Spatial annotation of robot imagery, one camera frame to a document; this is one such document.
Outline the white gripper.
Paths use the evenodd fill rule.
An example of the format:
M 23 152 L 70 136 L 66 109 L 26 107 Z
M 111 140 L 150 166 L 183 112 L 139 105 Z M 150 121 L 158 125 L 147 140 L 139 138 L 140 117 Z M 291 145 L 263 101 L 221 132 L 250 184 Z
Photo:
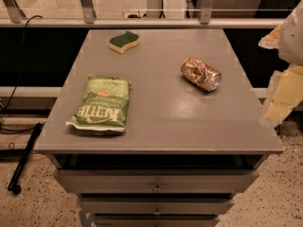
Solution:
M 303 0 L 287 17 L 283 25 L 262 37 L 258 45 L 278 49 L 278 55 L 292 63 L 283 72 L 271 76 L 267 98 L 262 105 L 260 123 L 276 127 L 303 101 Z

